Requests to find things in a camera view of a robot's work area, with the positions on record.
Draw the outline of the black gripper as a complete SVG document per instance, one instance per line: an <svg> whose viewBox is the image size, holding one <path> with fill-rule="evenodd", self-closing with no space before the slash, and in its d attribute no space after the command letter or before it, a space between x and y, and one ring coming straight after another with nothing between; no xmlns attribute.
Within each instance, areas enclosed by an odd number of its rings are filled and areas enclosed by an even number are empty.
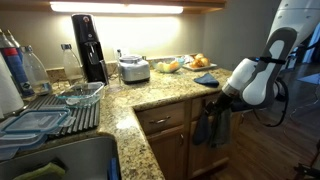
<svg viewBox="0 0 320 180"><path fill-rule="evenodd" d="M221 114L224 110L231 107L233 101L234 97L230 97L224 92L221 92L215 101L210 101L205 106L204 112L207 116Z"/></svg>

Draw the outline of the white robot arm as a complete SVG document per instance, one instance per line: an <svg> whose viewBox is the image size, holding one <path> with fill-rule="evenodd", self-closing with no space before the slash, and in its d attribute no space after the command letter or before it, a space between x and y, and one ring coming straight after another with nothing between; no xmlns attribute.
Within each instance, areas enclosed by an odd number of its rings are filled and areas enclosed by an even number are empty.
<svg viewBox="0 0 320 180"><path fill-rule="evenodd" d="M262 54L245 58L227 79L215 102L205 114L222 112L237 97L252 108L263 108L275 98L275 81L288 55L316 28L320 0L281 0Z"/></svg>

